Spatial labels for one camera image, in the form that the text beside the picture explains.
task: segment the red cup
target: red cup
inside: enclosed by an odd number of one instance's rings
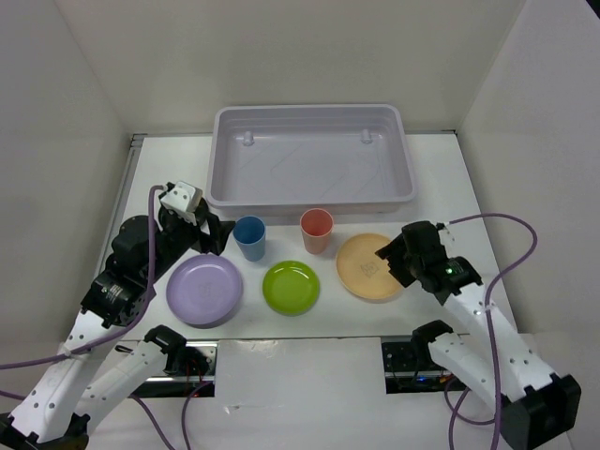
[[[308,253],[318,255],[329,245],[334,228],[334,218],[324,209],[309,209],[300,218],[304,247]]]

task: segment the cup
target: cup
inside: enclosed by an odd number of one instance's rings
[[[334,218],[324,209],[309,209],[300,218],[304,247],[308,253],[323,253],[329,244]]]
[[[258,217],[240,218],[233,228],[233,238],[248,261],[256,262],[264,256],[266,227]]]

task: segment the white wall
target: white wall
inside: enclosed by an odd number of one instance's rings
[[[226,105],[389,102],[456,128],[524,0],[56,0],[126,125],[210,131]]]
[[[600,21],[584,0],[528,0],[458,132],[485,211],[529,220],[532,260],[505,286],[521,331],[600,317]],[[488,224],[500,266],[526,232]]]
[[[53,2],[0,2],[0,341],[54,341],[87,291],[127,136]]]

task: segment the yellow plate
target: yellow plate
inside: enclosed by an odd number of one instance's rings
[[[387,262],[375,252],[392,242],[380,234],[357,234],[348,239],[336,256],[341,283],[351,293],[368,300],[383,300],[402,287],[388,272]]]

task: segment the tray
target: tray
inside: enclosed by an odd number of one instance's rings
[[[390,212],[416,194],[390,105],[225,108],[213,136],[205,197],[229,217]]]

